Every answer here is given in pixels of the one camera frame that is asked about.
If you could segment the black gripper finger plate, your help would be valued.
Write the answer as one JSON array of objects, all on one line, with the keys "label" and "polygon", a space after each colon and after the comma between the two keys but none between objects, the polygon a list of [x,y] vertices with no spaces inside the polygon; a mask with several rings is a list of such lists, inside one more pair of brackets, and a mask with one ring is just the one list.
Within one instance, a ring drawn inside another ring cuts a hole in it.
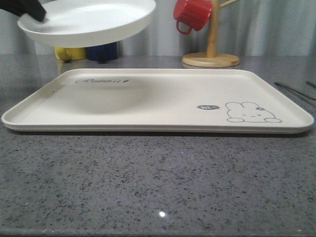
[{"label": "black gripper finger plate", "polygon": [[37,21],[43,21],[46,15],[38,0],[0,0],[0,8],[19,17],[28,14]]}]

